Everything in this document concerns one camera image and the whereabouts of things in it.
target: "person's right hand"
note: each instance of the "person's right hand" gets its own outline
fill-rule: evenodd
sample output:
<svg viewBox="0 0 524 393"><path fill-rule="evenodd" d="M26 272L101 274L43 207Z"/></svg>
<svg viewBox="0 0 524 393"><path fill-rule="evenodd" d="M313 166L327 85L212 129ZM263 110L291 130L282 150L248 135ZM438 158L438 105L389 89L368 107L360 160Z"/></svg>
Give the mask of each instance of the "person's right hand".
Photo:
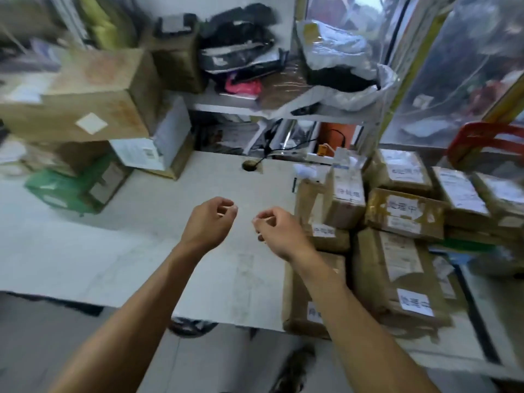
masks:
<svg viewBox="0 0 524 393"><path fill-rule="evenodd" d="M309 251L315 252L295 217L280 207L259 212L252 223L259 240L286 261L293 262Z"/></svg>

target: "diamond-shaped white sticker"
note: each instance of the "diamond-shaped white sticker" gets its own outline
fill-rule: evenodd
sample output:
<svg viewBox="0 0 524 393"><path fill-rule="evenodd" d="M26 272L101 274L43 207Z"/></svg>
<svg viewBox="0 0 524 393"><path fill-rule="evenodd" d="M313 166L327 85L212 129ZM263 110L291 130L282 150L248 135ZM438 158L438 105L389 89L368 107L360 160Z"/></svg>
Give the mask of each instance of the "diamond-shaped white sticker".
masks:
<svg viewBox="0 0 524 393"><path fill-rule="evenodd" d="M94 135L101 129L108 126L108 124L98 117L95 113L89 113L78 120L76 123L80 128L82 128L87 133Z"/></svg>

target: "table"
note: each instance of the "table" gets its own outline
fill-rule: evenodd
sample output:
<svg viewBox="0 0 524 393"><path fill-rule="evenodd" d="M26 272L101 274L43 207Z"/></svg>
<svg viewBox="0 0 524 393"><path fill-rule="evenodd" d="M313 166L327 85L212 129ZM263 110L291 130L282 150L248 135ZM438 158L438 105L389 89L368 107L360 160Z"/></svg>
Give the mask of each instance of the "table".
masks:
<svg viewBox="0 0 524 393"><path fill-rule="evenodd" d="M134 171L100 215L51 209L23 181L0 181L0 290L120 307L178 242L193 207L220 195L239 206L237 219L197 266L173 315L282 331L284 263L258 242L251 220L273 205L293 211L295 172L278 160L247 172L245 159L194 152L178 181ZM481 284L472 292L486 295ZM494 305L482 304L488 329L502 335L495 347L512 350ZM502 365L486 360L465 312L452 317L455 327L439 330L437 342L398 342L426 367L524 380L510 355L500 355Z"/></svg>

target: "person's left hand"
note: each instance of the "person's left hand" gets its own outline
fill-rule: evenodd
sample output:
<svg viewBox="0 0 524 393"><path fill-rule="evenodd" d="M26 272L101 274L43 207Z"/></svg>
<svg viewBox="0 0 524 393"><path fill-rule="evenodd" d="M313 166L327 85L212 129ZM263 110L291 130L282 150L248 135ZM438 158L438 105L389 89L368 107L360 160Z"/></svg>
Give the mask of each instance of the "person's left hand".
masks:
<svg viewBox="0 0 524 393"><path fill-rule="evenodd" d="M214 197L196 206L187 221L180 243L208 252L226 238L239 208L232 200Z"/></svg>

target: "white box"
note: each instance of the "white box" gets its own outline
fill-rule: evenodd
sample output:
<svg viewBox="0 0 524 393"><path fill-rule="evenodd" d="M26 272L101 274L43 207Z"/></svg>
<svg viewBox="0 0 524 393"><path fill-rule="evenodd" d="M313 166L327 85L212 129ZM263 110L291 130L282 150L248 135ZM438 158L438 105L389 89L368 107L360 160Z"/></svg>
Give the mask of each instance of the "white box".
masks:
<svg viewBox="0 0 524 393"><path fill-rule="evenodd" d="M112 139L109 142L122 164L165 171L173 162L191 129L187 107L175 96L171 109L158 123L152 138Z"/></svg>

